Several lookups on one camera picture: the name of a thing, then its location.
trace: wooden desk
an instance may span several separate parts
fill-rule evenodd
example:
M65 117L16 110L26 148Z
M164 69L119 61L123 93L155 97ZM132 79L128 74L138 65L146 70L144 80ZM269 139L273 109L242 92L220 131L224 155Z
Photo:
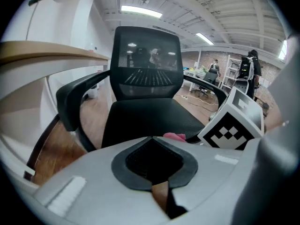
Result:
M0 64L37 57L72 56L97 60L108 57L84 49L46 42L11 41L0 43Z

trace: metal shelving rack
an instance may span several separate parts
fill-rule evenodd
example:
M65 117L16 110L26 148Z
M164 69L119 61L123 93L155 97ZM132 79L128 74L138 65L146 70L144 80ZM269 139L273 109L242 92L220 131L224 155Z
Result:
M231 58L230 55L228 55L227 66L220 89L223 89L228 93L231 91L235 82L236 72L238 71L240 61L241 60Z

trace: person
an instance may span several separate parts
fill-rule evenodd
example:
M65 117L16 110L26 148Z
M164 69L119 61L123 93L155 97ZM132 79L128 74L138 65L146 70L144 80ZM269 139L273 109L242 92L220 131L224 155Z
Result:
M258 53L256 50L252 50L252 51L248 52L248 57L249 58L252 57L253 67L254 67L254 76L253 76L252 80L248 81L249 88L247 91L247 95L253 99L254 91L259 86L259 77L262 75L262 69L261 69L261 65L259 64L259 61L258 61Z
M210 67L208 68L208 72L210 71L211 68L216 69L218 76L219 77L221 76L220 67L218 65L218 60L217 59L214 59L213 63L210 64Z

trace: chair seat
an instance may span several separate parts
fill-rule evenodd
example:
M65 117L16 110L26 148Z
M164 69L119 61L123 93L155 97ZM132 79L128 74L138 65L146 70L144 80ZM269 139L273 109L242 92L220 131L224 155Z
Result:
M102 148L144 136L172 132L195 137L205 126L172 98L117 101L112 104Z

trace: backpack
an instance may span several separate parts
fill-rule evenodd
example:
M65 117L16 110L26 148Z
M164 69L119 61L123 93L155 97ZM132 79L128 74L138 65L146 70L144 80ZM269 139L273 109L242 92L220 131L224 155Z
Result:
M238 72L236 75L236 79L243 80L252 80L254 77L254 57L242 57L242 60L239 64Z

